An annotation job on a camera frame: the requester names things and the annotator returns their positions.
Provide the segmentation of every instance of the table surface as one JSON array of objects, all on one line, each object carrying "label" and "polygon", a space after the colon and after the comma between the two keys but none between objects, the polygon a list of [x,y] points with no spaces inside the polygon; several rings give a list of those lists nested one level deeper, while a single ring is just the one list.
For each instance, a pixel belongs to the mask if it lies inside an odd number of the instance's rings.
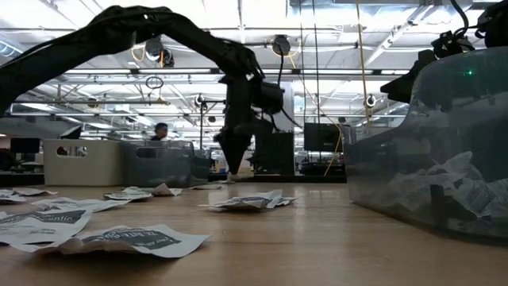
[{"label": "table surface", "polygon": [[[301,199],[294,206],[249,214],[196,207],[277,188]],[[48,189],[73,199],[100,199],[112,190]],[[29,204],[0,206],[9,214],[31,210]],[[345,184],[236,184],[185,191],[95,213],[83,231],[159,223],[185,234],[214,235],[178,260],[126,253],[38,257],[2,246],[0,285],[479,286],[508,281],[508,249],[441,238],[355,206]]]}]

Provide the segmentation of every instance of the green light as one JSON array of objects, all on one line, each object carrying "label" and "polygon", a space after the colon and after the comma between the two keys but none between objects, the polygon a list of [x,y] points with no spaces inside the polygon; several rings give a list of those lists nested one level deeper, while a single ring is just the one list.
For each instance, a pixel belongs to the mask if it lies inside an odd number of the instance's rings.
[{"label": "green light", "polygon": [[466,76],[471,76],[471,75],[474,75],[475,73],[472,71],[472,70],[468,70],[464,73],[464,75]]}]

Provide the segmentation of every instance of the computer monitor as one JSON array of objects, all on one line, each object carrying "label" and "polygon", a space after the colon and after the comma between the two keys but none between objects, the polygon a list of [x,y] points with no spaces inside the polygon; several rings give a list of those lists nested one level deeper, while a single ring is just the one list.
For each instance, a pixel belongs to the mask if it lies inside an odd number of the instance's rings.
[{"label": "computer monitor", "polygon": [[[340,134],[334,124],[306,123],[303,126],[303,148],[306,151],[335,152]],[[342,142],[337,152],[342,152]]]},{"label": "computer monitor", "polygon": [[39,138],[10,138],[10,152],[11,153],[39,153],[40,152],[40,139]]}]

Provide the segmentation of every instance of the black robotic arm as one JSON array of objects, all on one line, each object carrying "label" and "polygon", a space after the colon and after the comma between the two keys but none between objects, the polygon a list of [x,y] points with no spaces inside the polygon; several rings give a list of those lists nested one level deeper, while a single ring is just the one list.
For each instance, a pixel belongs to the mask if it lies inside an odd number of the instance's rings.
[{"label": "black robotic arm", "polygon": [[225,126],[216,140],[236,174],[250,144],[256,117],[251,106],[270,114],[283,108],[283,91],[265,83],[252,50],[201,30],[167,7],[111,6],[86,27],[39,44],[0,67],[0,112],[19,95],[96,56],[116,54],[164,34],[215,62],[227,84]]}]

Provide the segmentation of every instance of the man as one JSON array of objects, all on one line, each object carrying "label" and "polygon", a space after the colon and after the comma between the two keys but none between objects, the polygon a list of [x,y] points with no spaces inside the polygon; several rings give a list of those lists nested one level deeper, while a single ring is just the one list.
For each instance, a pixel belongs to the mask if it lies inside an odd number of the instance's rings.
[{"label": "man", "polygon": [[157,123],[156,125],[156,135],[150,139],[150,141],[161,141],[163,138],[167,136],[167,124],[166,123]]}]

